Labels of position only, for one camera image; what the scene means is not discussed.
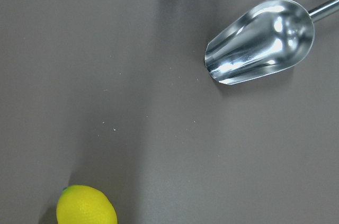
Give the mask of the yellow toy lemon lower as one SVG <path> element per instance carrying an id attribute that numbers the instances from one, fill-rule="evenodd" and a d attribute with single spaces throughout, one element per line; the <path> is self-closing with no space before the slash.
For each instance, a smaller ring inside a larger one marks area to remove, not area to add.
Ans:
<path id="1" fill-rule="evenodd" d="M 56 206 L 58 223 L 117 223 L 116 211 L 101 191 L 86 185 L 71 185 Z"/>

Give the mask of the metal ice scoop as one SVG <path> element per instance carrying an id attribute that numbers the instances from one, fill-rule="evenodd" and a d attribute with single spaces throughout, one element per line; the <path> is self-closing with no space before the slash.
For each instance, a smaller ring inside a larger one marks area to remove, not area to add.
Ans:
<path id="1" fill-rule="evenodd" d="M 217 82 L 234 85 L 300 63 L 315 39 L 315 22 L 338 11 L 338 0 L 307 10 L 293 0 L 266 0 L 207 45 L 204 64 Z"/>

